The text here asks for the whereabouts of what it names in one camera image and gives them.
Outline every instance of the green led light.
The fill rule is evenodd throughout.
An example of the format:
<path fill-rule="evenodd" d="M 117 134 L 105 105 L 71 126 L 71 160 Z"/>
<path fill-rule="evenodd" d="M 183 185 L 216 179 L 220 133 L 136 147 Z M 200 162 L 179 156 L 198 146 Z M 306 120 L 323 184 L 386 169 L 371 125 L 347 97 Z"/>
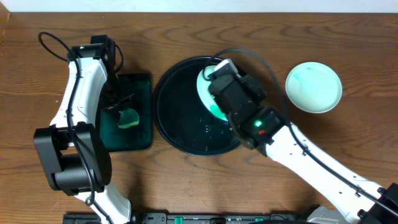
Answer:
<path fill-rule="evenodd" d="M 259 120 L 257 120 L 257 121 L 254 122 L 254 125 L 255 125 L 256 127 L 260 127 L 260 126 L 262 125 L 262 122 L 259 121 Z"/>

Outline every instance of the white bowl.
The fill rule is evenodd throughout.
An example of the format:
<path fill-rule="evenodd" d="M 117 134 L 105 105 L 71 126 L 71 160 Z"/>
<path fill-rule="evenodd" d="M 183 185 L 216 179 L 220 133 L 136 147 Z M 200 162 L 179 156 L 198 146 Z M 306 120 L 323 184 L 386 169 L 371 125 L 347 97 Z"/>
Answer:
<path fill-rule="evenodd" d="M 318 62 L 305 62 L 294 67 L 287 76 L 285 87 L 291 102 L 309 113 L 330 111 L 343 94 L 338 75 Z"/>
<path fill-rule="evenodd" d="M 214 68 L 216 65 L 207 66 L 205 69 L 205 76 L 207 77 L 209 74 L 214 72 Z M 203 70 L 200 71 L 198 78 L 197 78 L 197 91 L 199 94 L 199 98 L 203 105 L 219 119 L 224 121 L 228 121 L 226 116 L 223 112 L 221 112 L 220 108 L 218 107 L 216 101 L 213 99 L 212 95 L 209 93 L 209 86 L 211 81 L 207 81 L 203 78 Z"/>

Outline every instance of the black plate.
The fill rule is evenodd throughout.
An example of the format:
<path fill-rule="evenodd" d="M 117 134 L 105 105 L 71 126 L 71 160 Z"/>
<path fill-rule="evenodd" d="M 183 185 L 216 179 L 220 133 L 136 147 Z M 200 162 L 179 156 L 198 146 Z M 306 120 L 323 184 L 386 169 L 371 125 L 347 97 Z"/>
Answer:
<path fill-rule="evenodd" d="M 184 60 L 159 80 L 152 98 L 156 128 L 173 147 L 196 156 L 216 156 L 240 145 L 227 121 L 213 116 L 200 101 L 197 76 L 210 57 Z M 222 59 L 216 58 L 215 65 Z"/>

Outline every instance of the wood grain surface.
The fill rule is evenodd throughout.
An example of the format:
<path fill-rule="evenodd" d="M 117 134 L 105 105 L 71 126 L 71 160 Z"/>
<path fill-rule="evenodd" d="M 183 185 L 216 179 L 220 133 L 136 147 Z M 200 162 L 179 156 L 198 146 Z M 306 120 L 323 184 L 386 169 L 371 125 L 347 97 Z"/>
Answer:
<path fill-rule="evenodd" d="M 0 45 L 0 223 L 61 223 L 89 212 L 50 189 L 33 145 L 49 125 L 67 84 L 65 62 L 37 41 L 51 32 L 69 46 L 108 34 L 125 56 L 122 73 L 148 70 L 152 85 L 175 63 L 243 47 L 262 55 L 284 88 L 297 64 L 329 65 L 343 82 L 340 104 L 325 114 L 290 105 L 293 122 L 327 153 L 388 187 L 398 181 L 398 19 L 396 14 L 13 13 Z M 65 55 L 55 41 L 54 51 Z M 231 55 L 257 76 L 278 106 L 269 75 Z M 303 212 L 331 204 L 293 172 L 240 147 L 216 157 L 186 155 L 154 128 L 150 149 L 112 153 L 113 181 L 140 211 L 171 213 Z"/>

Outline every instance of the white wall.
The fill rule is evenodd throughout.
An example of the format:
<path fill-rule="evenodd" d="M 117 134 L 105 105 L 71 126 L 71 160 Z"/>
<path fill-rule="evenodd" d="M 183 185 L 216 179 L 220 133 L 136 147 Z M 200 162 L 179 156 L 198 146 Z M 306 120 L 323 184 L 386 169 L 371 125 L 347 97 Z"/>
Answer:
<path fill-rule="evenodd" d="M 398 0 L 0 0 L 10 12 L 398 12 Z"/>

